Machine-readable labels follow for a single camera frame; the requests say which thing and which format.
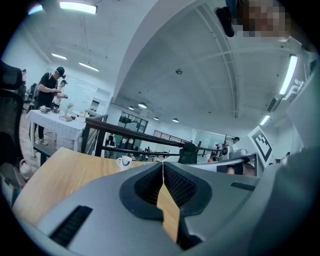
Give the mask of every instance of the black cap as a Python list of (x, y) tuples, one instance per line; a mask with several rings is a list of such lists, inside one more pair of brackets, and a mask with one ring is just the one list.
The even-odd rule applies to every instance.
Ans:
[(61, 78), (65, 76), (65, 69), (62, 66), (57, 67), (56, 71), (58, 71)]

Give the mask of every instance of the window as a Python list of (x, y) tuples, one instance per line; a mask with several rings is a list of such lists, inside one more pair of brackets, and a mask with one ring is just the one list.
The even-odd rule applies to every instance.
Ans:
[(125, 112), (121, 113), (121, 116), (118, 122), (118, 126), (127, 128), (134, 132), (139, 132), (139, 133), (145, 132), (147, 124), (148, 124), (148, 121)]

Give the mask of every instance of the man in black shirt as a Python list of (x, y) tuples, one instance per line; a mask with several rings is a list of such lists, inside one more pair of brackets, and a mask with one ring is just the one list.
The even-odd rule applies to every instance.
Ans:
[[(36, 90), (38, 90), (38, 95), (34, 104), (34, 110), (38, 110), (41, 106), (46, 106), (48, 108), (51, 107), (51, 102), (54, 98), (55, 93), (58, 92), (58, 79), (59, 78), (66, 78), (65, 69), (62, 66), (59, 66), (54, 73), (45, 73), (39, 85), (37, 86)], [(34, 131), (37, 129), (37, 124), (34, 124)], [(48, 142), (44, 140), (44, 127), (38, 127), (38, 142), (42, 143), (43, 145), (48, 145)]]

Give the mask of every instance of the black t-shirt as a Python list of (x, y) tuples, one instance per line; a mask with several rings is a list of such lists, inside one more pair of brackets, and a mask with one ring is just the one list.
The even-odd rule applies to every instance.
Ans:
[[(48, 72), (41, 77), (39, 84), (44, 85), (47, 88), (53, 89), (53, 88), (57, 88), (58, 80), (55, 80), (53, 75)], [(38, 102), (51, 104), (52, 100), (54, 99), (54, 94), (52, 92), (43, 92), (39, 90), (39, 93), (36, 99)]]

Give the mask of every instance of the white tablecloth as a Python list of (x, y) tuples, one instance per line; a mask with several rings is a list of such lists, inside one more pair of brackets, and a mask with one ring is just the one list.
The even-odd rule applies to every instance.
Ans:
[(78, 141), (86, 127), (85, 119), (76, 117), (75, 120), (63, 121), (59, 119), (59, 116), (63, 115), (53, 113), (52, 111), (41, 113), (39, 110), (31, 110), (26, 119), (62, 137)]

